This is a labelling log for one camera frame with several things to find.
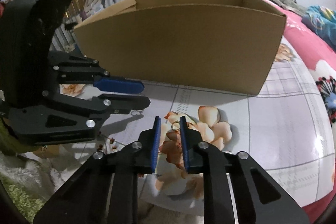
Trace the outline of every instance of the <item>blue gripper pad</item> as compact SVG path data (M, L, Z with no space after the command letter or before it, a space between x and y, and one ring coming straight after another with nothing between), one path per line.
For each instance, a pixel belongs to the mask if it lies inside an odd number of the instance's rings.
M154 142L151 150L151 168L152 172L154 173L158 161L159 144L161 137L161 118L159 116L155 117L153 129L154 129Z
M126 94L139 94L143 92L144 85L140 81L120 80L102 78L93 83L93 86L99 88L101 91L118 92Z
M189 152L188 152L188 146L187 146L187 140L186 140L186 132L188 130L187 121L185 119L185 116L182 116L180 118L180 133L181 133L181 145L182 145L182 156L184 161L184 168L189 172L190 162L189 162Z

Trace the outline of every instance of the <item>blue cloth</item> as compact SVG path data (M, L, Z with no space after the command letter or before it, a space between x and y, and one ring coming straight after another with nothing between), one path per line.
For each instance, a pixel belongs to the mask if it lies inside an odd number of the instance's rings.
M310 6L302 22L336 52L336 11L323 6Z

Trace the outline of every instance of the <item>pink bedsheet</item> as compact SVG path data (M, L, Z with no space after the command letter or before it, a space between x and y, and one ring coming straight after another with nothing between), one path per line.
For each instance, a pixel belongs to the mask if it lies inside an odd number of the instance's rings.
M290 42L309 69L315 81L321 77L336 77L336 53L316 34L309 30L302 22L301 17L293 12L286 11L269 0L264 0L282 13L287 15L287 24L284 37ZM336 125L333 126L335 138ZM336 182L334 189L326 197L303 207L311 223L325 211L330 201L336 195Z
M315 71L318 62L324 60L336 71L336 53L301 22L300 16L282 9L269 0L264 1L270 3L287 15L284 37L290 42L308 69Z

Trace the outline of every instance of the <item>drying rack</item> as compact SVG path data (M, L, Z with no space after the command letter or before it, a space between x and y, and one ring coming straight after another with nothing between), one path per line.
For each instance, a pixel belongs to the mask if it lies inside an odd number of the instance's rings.
M68 48L72 48L74 45L78 44L73 30L67 30L65 27L66 24L76 22L75 17L81 11L78 0L72 0L70 3L70 7L72 7L74 13L71 13L69 9L66 10L63 23L60 27L56 29L55 34L52 38L50 50L67 51Z

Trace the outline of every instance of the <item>flower pattern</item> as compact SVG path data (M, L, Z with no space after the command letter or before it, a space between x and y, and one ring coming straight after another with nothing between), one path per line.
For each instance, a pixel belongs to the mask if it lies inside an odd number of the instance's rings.
M294 58L292 50L286 44L281 43L274 61L275 62L281 62L283 60L292 61L292 58Z
M185 116L188 128L200 132L203 141L213 144L219 150L223 150L225 145L232 138L231 127L228 122L221 121L219 110L214 106L200 106L198 109L199 122L196 122L186 113L169 112L165 118L171 125L175 125L181 116ZM167 130L161 128L161 134L165 134L165 140L159 147L159 152L166 155L166 161L175 165L173 172L166 172L157 177L156 188L158 190L176 182L177 180L186 180L185 190L194 190L194 198L203 199L203 175L189 175L184 168L181 135L178 129Z
M83 84L70 84L60 85L60 88L63 94L76 97L82 93L84 86Z
M320 77L316 85L327 109L330 124L333 125L336 122L336 80L332 76L329 79Z

